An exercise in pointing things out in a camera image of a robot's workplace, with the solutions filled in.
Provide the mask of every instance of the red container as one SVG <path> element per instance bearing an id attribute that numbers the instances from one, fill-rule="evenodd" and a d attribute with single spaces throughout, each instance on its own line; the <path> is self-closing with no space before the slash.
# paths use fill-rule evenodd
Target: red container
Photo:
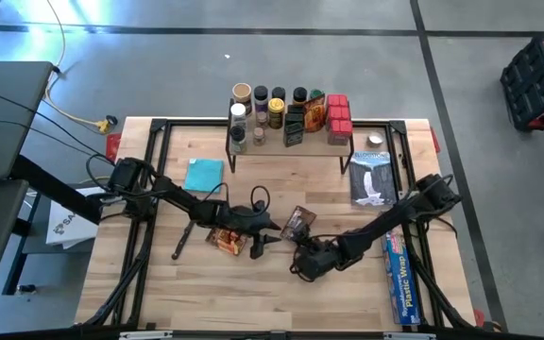
<path id="1" fill-rule="evenodd" d="M 327 129 L 331 127 L 333 120 L 351 120 L 349 107 L 331 106 L 327 109 Z"/>
<path id="2" fill-rule="evenodd" d="M 330 125 L 328 143 L 330 145 L 347 145 L 352 133 L 351 121 L 333 120 Z"/>
<path id="3" fill-rule="evenodd" d="M 338 106 L 338 107 L 349 106 L 348 97 L 345 94 L 327 95 L 327 107 L 331 107 L 331 106 Z"/>

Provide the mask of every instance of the wooden tabletop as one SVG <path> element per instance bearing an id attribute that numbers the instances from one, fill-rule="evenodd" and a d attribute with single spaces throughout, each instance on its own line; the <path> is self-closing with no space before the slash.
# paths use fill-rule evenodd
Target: wooden tabletop
<path id="1" fill-rule="evenodd" d="M 150 121 L 146 117 L 126 120 L 118 157 L 144 156 Z M 416 177 L 438 173 L 428 121 L 406 120 L 406 126 Z M 270 191 L 269 212 L 277 224 L 283 226 L 299 205 L 317 214 L 313 233 L 359 228 L 381 211 L 350 204 L 349 174 L 340 174 L 335 157 L 242 156 L 237 158 L 236 173 L 232 174 L 224 151 L 226 131 L 225 127 L 173 127 L 165 175 L 182 185 L 191 158 L 224 160 L 223 180 L 230 187 L 232 205 L 248 205 L 251 188 L 264 185 Z M 368 128 L 354 130 L 356 151 L 370 149 L 365 143 L 369 132 Z M 160 143 L 161 139 L 154 152 L 155 166 Z M 104 214 L 113 213 L 114 209 L 111 207 Z M 332 270 L 316 282 L 307 283 L 289 273 L 295 249 L 292 243 L 267 245 L 264 255 L 254 261 L 249 259 L 248 248 L 235 257 L 206 244 L 208 230 L 199 227 L 193 229 L 179 259 L 172 261 L 171 254 L 187 223 L 186 213 L 160 203 L 141 325 L 156 322 L 158 329 L 210 331 L 400 330 L 393 322 L 379 241 L 346 271 Z M 92 316 L 118 282 L 128 230 L 129 220 L 123 217 L 100 224 L 76 322 Z M 441 223 L 432 223 L 428 239 L 439 286 L 463 318 L 473 323 L 454 233 Z M 431 318 L 427 290 L 424 286 L 420 290 Z M 128 291 L 126 317 L 133 285 Z"/>

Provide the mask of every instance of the sticky note pad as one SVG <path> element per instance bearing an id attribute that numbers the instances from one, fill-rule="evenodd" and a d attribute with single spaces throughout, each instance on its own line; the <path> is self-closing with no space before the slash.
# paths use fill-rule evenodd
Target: sticky note pad
<path id="1" fill-rule="evenodd" d="M 210 192 L 222 181 L 223 169 L 224 162 L 220 160 L 190 159 L 184 189 L 205 193 Z"/>

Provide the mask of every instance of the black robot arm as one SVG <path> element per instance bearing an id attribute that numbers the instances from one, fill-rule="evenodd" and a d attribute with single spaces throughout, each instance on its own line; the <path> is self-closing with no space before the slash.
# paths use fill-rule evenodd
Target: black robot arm
<path id="1" fill-rule="evenodd" d="M 139 185 L 138 179 L 141 174 L 151 179 L 152 188 L 148 192 L 143 192 Z M 158 198 L 188 213 L 191 221 L 202 228 L 220 228 L 248 235 L 253 238 L 250 251 L 252 259 L 262 256 L 265 244 L 280 240 L 260 234 L 263 229 L 281 229 L 270 219 L 263 201 L 252 203 L 251 208 L 248 208 L 231 207 L 227 200 L 201 200 L 141 160 L 133 158 L 119 160 L 112 171 L 107 189 L 127 201 L 124 214 L 129 217 L 149 216 L 152 213 L 151 200 Z"/>

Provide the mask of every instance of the black box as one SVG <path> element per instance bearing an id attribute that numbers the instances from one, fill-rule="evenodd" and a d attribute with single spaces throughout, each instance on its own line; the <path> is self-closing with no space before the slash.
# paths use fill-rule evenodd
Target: black box
<path id="1" fill-rule="evenodd" d="M 282 141 L 284 146 L 298 145 L 303 141 L 303 123 L 293 123 L 284 126 Z"/>

